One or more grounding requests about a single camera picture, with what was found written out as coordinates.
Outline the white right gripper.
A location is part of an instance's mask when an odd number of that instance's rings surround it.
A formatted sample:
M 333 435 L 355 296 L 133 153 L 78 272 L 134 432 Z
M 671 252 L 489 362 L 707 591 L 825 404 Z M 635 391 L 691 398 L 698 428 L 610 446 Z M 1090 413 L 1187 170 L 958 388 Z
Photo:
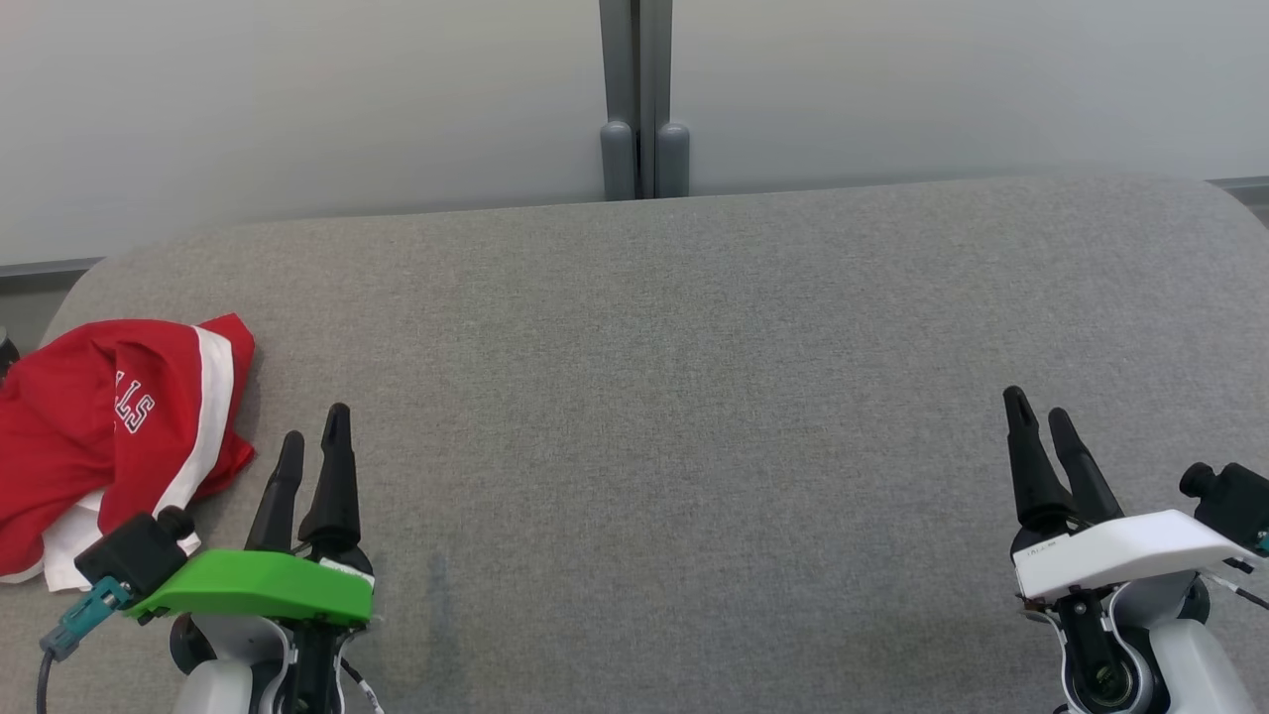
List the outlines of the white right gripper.
M 1048 415 L 1049 432 L 1071 497 L 1052 469 L 1039 421 L 1020 386 L 1003 391 L 1003 407 L 1008 419 L 1011 493 L 1020 528 L 1063 531 L 1075 514 L 1074 505 L 1084 524 L 1096 525 L 1014 552 L 1011 566 L 1023 599 L 1056 601 L 1074 588 L 1101 588 L 1129 580 L 1193 572 L 1220 566 L 1230 557 L 1255 559 L 1253 550 L 1178 510 L 1124 517 L 1074 420 L 1066 410 L 1055 408 Z

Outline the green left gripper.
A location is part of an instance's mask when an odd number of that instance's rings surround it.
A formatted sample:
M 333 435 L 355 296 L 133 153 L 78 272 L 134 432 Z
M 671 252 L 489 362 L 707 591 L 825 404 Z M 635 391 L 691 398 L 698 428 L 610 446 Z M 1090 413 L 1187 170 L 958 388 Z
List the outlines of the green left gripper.
M 286 554 L 294 535 L 294 496 L 302 484 L 305 438 L 291 430 L 258 506 L 245 550 L 209 548 L 162 583 L 154 595 L 127 610 L 127 616 L 180 614 L 254 616 L 289 621 L 322 621 L 355 628 L 371 621 L 376 583 L 344 568 L 313 561 L 336 559 L 360 543 L 360 506 L 352 411 L 344 403 L 329 410 L 320 438 L 322 464 L 299 542 L 308 561 Z

